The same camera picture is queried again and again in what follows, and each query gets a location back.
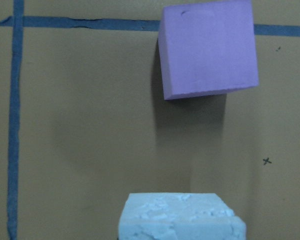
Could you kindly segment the light blue foam block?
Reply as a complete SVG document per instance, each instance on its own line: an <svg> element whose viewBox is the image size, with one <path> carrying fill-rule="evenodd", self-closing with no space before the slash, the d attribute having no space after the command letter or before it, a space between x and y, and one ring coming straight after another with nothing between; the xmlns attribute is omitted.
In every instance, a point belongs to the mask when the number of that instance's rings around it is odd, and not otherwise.
<svg viewBox="0 0 300 240"><path fill-rule="evenodd" d="M244 240L246 224L215 193L131 193L120 240Z"/></svg>

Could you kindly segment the purple foam block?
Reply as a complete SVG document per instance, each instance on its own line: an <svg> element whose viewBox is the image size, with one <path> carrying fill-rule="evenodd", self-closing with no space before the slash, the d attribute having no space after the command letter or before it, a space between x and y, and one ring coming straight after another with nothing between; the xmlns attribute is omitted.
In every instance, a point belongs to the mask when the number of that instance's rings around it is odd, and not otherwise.
<svg viewBox="0 0 300 240"><path fill-rule="evenodd" d="M259 84L249 0L165 7L158 48L165 100L227 94Z"/></svg>

